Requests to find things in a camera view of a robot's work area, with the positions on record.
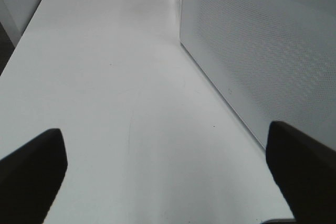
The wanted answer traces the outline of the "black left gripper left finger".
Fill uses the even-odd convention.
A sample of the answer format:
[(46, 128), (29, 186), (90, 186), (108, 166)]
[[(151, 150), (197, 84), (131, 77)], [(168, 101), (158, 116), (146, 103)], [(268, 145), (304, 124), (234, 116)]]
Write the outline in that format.
[(60, 129), (48, 129), (1, 159), (1, 223), (43, 223), (68, 167)]

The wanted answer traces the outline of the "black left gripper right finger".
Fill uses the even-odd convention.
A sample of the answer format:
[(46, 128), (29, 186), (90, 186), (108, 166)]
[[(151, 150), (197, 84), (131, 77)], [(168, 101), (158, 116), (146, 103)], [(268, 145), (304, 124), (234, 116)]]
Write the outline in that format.
[(335, 151), (273, 121), (266, 163), (297, 223), (335, 223)]

